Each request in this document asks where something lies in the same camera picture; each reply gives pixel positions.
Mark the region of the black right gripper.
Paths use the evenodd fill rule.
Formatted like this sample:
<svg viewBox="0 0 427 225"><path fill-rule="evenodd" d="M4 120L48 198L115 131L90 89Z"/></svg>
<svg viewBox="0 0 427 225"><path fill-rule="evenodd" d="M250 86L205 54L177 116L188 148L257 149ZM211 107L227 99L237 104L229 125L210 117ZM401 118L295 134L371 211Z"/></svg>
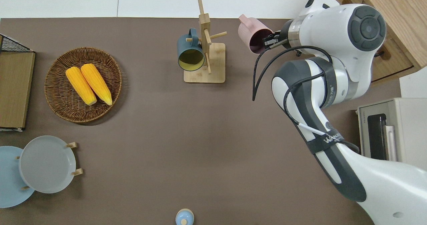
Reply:
<svg viewBox="0 0 427 225"><path fill-rule="evenodd" d="M285 41L282 45L288 49L291 47L291 45L289 44L288 41L288 32L289 32L289 27L292 23L292 20L288 20L281 28L280 31L276 31L274 32L273 35L269 35L265 38L262 39L264 48L270 48L273 44L276 44L279 41Z"/></svg>

